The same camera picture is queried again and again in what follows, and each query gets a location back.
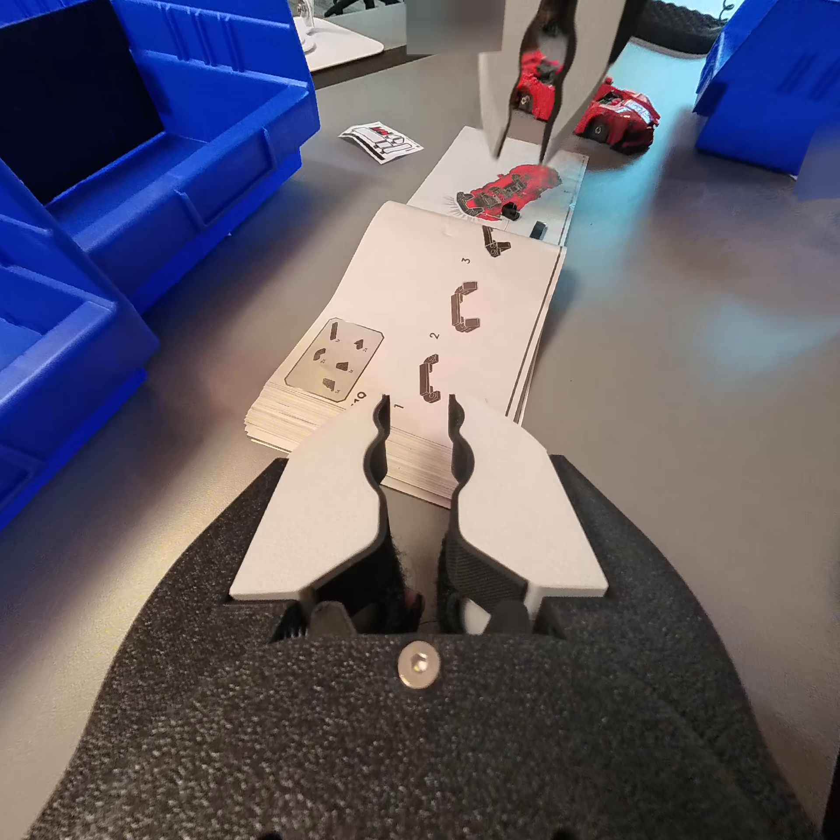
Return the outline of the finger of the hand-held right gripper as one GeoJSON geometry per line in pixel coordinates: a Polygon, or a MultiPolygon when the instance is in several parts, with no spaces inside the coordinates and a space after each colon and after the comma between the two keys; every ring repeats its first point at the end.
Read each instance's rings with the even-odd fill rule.
{"type": "Polygon", "coordinates": [[[536,42],[539,1],[491,2],[478,53],[479,110],[487,147],[498,158],[508,136],[522,55],[536,42]]]}
{"type": "Polygon", "coordinates": [[[552,158],[574,131],[606,72],[627,42],[632,15],[625,1],[574,2],[574,14],[561,73],[557,78],[552,114],[545,125],[542,162],[552,158]]]}

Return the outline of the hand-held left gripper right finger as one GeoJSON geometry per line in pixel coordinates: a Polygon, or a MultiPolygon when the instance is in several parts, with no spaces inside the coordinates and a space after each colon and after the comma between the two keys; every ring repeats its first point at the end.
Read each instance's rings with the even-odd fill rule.
{"type": "Polygon", "coordinates": [[[554,597],[603,597],[608,583],[545,447],[468,394],[449,397],[448,580],[460,617],[536,617],[554,597]]]}

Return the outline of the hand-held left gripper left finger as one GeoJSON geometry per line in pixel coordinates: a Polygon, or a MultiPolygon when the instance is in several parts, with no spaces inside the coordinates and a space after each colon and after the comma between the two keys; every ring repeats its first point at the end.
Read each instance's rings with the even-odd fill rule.
{"type": "Polygon", "coordinates": [[[384,544],[390,431],[390,397],[366,397],[290,453],[230,585],[231,599],[298,600],[384,544]]]}

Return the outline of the red lego car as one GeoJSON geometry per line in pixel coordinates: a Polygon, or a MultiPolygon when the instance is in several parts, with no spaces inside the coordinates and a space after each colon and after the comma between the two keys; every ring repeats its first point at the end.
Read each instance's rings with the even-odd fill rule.
{"type": "MultiPolygon", "coordinates": [[[[521,73],[513,95],[514,107],[535,119],[547,122],[551,114],[559,61],[533,49],[521,58],[521,73]]],[[[624,154],[645,152],[655,136],[659,114],[642,93],[621,89],[606,77],[598,87],[574,134],[624,154]]]]}

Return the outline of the lego instruction booklet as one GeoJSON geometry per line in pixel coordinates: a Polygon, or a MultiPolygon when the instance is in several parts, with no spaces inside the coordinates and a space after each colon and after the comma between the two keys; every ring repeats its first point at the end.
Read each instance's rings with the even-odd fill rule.
{"type": "Polygon", "coordinates": [[[385,485],[448,508],[448,398],[522,423],[589,157],[539,162],[509,140],[492,158],[463,128],[408,203],[376,212],[315,322],[249,408],[253,441],[288,454],[366,397],[391,400],[385,485]],[[520,218],[501,216],[514,202],[520,218]],[[548,226],[530,238],[536,221],[548,226]]]}

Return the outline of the lego sticker sheet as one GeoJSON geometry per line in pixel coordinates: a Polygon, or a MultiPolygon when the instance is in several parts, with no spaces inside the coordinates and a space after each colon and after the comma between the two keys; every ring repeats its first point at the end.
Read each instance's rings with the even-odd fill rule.
{"type": "Polygon", "coordinates": [[[342,131],[339,138],[362,150],[379,165],[397,161],[424,149],[404,133],[378,121],[351,126],[342,131]]]}

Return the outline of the black quilted pad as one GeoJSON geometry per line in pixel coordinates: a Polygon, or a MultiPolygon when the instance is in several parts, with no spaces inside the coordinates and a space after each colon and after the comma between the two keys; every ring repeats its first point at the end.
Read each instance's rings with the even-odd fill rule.
{"type": "Polygon", "coordinates": [[[727,21],[676,3],[647,1],[633,39],[682,56],[704,57],[727,21]]]}

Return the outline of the white tabletop stand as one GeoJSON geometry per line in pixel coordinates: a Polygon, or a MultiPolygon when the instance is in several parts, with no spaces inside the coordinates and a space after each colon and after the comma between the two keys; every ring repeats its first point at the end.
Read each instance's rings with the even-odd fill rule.
{"type": "Polygon", "coordinates": [[[289,1],[288,5],[311,74],[385,51],[378,40],[316,17],[312,1],[289,1]]]}

